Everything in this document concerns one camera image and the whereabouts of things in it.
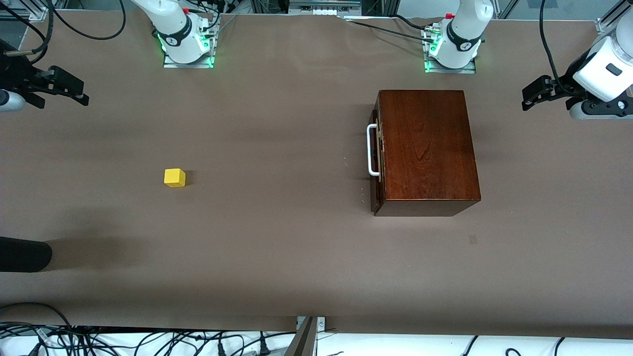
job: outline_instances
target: brown table surface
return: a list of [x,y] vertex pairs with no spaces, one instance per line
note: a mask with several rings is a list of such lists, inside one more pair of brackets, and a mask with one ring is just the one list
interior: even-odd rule
[[[57,251],[48,272],[0,274],[3,303],[52,303],[72,324],[290,329],[310,314],[350,332],[633,337],[633,123],[572,120],[563,101],[521,111],[549,73],[537,22],[492,22],[477,74],[443,75],[416,41],[333,16],[238,16],[216,68],[162,69],[149,20],[129,15],[112,41],[57,21],[37,64],[83,79],[88,107],[46,96],[2,117],[0,234]],[[120,23],[66,17],[94,35]],[[546,31],[561,72],[596,37],[591,22]],[[480,203],[370,213],[381,89],[465,91]],[[172,167],[186,188],[163,184]],[[58,322],[3,318],[27,316]]]

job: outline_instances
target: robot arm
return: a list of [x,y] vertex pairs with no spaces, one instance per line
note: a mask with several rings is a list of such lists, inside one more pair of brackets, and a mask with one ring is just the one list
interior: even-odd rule
[[25,103],[43,109],[45,100],[36,93],[67,96],[81,105],[88,105],[84,82],[60,67],[51,66],[44,71],[33,67],[26,56],[9,57],[5,53],[16,51],[0,40],[0,111],[17,111]]
[[191,63],[211,49],[208,19],[183,10],[171,0],[132,2],[145,11],[158,31],[163,50],[174,62]]
[[481,35],[493,13],[490,0],[460,0],[454,18],[442,20],[441,41],[429,54],[444,67],[465,67],[477,55]]
[[523,89],[523,110],[543,101],[567,100],[573,118],[633,117],[633,11],[600,35],[559,81],[543,75]]

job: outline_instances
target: brown wooden box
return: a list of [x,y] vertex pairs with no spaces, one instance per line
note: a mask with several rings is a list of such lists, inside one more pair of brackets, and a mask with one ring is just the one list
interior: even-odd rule
[[376,216],[453,216],[481,200],[463,91],[380,91],[370,123]]

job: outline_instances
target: box lid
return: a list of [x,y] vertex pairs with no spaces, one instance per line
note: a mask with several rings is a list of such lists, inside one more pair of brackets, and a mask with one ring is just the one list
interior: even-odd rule
[[481,200],[463,91],[379,92],[387,200]]

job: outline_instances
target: box handle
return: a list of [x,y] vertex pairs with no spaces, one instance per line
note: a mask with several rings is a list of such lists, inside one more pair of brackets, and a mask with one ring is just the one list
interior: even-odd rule
[[378,124],[367,125],[367,170],[369,174],[378,177],[380,172],[376,172],[372,169],[372,136],[370,135],[371,129],[378,129]]

